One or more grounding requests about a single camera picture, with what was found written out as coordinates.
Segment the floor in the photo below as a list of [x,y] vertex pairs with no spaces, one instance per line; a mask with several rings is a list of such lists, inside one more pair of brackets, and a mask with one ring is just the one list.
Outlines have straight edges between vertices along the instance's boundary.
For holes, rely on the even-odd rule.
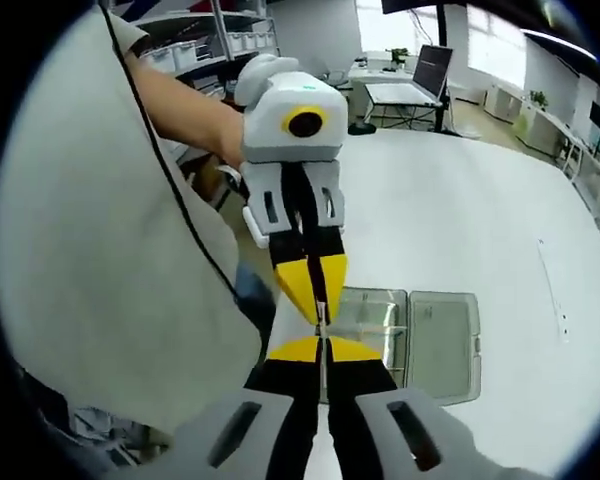
[[[480,136],[479,141],[510,148],[538,160],[551,163],[548,156],[527,148],[516,139],[511,130],[511,125],[491,117],[484,112],[482,107],[464,101],[455,101],[452,105],[452,111],[454,125],[459,133],[475,133]],[[235,232],[241,260],[251,266],[277,296],[279,289],[274,281],[269,253],[267,250],[259,249],[251,238],[251,234],[242,219],[243,205],[244,201],[241,197],[231,194],[220,213]]]

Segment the metal pole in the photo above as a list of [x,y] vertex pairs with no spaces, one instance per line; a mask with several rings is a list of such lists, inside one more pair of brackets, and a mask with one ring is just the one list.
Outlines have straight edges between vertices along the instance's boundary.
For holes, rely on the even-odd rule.
[[218,31],[220,44],[222,45],[222,50],[224,51],[227,60],[232,62],[233,60],[235,60],[235,57],[233,56],[233,52],[229,48],[227,26],[224,24],[224,17],[222,16],[220,0],[211,0],[211,5],[213,10],[213,18],[216,22],[216,30]]
[[276,22],[273,20],[273,17],[268,17],[267,22],[271,25],[271,30],[273,31],[273,38],[276,41],[276,52],[278,52],[278,56],[281,57],[282,53],[280,53],[280,44],[278,43],[278,32],[276,31]]
[[[447,17],[444,14],[444,5],[436,5],[436,16],[438,17],[438,43],[441,47],[447,46]],[[442,86],[442,95],[440,96],[442,106],[436,108],[436,123],[433,127],[434,132],[442,132],[444,122],[444,112],[449,108],[451,99],[447,95],[447,82],[445,80]]]

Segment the laptop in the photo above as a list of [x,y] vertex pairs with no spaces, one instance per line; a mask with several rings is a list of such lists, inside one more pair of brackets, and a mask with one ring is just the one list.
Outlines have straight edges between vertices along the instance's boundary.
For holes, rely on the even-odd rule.
[[402,95],[413,105],[439,105],[449,73],[453,49],[424,45],[418,56],[413,80],[404,85]]

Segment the black cord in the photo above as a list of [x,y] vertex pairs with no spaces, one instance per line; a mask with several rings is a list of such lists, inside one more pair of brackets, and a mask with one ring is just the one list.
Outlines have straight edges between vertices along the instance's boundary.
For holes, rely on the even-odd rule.
[[449,89],[449,85],[447,85],[447,96],[449,97],[449,117],[451,120],[451,130],[453,133],[458,133],[456,131],[456,121],[453,118],[453,99],[451,98],[451,90]]
[[431,37],[429,36],[429,34],[427,33],[427,31],[422,26],[422,22],[420,21],[420,17],[418,16],[418,13],[415,10],[410,10],[409,13],[411,14],[411,22],[413,23],[413,26],[416,27],[416,29],[418,27],[420,27],[420,31],[422,33],[424,33],[424,35],[427,37],[427,39],[429,40],[429,44],[433,45],[433,40],[431,40]]
[[127,66],[127,63],[124,60],[124,55],[122,54],[120,44],[118,43],[118,39],[116,38],[115,32],[113,30],[113,25],[111,24],[111,18],[109,18],[109,12],[100,2],[98,2],[98,6],[102,10],[105,22],[107,23],[107,29],[109,30],[109,35],[111,36],[111,40],[113,42],[113,50],[116,54],[116,57],[118,58],[118,61],[120,62],[120,65],[122,66],[122,70],[124,71],[125,77],[127,77],[127,82],[129,83],[129,87],[131,88],[131,92],[133,93],[133,98],[135,99],[138,109],[140,110],[140,115],[142,116],[142,121],[145,125],[145,128],[147,129],[147,134],[149,135],[149,139],[151,140],[151,146],[153,147],[153,151],[158,159],[158,163],[160,164],[160,167],[162,168],[162,172],[164,173],[164,176],[167,178],[167,181],[169,182],[169,186],[171,187],[173,196],[176,200],[176,203],[178,204],[178,208],[180,209],[182,218],[184,219],[184,222],[187,224],[187,227],[189,228],[189,231],[191,232],[191,235],[193,236],[193,239],[195,240],[196,244],[200,248],[200,251],[202,251],[202,254],[205,256],[205,258],[211,264],[211,266],[216,271],[216,273],[218,274],[220,279],[223,281],[223,283],[227,287],[227,290],[229,290],[229,292],[233,296],[234,301],[238,302],[238,293],[236,292],[236,289],[234,288],[231,281],[227,278],[225,273],[222,271],[222,269],[220,268],[218,263],[213,259],[213,257],[207,250],[207,247],[202,242],[202,239],[200,238],[200,235],[199,235],[198,231],[196,230],[196,227],[193,225],[193,222],[189,215],[189,211],[187,210],[187,207],[185,206],[184,200],[182,198],[182,194],[180,193],[180,190],[178,190],[175,180],[173,179],[173,176],[171,175],[171,172],[169,171],[169,167],[167,167],[164,157],[162,156],[162,151],[160,150],[160,147],[158,146],[158,140],[156,139],[156,135],[153,132],[153,129],[151,127],[151,122],[149,120],[149,116],[147,115],[144,105],[142,104],[142,100],[140,99],[140,94],[138,93],[136,84],[133,81],[133,77],[131,76],[129,67]]
[[409,121],[413,122],[414,120],[422,120],[423,118],[428,117],[429,115],[431,115],[432,113],[435,113],[436,109],[432,108],[431,110],[429,110],[426,113],[421,113],[420,115],[418,115],[417,117],[415,115],[412,115],[411,118],[409,119]]

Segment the office chair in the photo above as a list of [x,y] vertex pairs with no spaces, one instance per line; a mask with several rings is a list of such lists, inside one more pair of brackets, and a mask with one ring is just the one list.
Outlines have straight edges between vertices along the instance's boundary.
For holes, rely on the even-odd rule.
[[327,63],[318,57],[311,57],[311,60],[305,65],[305,71],[336,89],[349,81],[347,71],[330,70]]

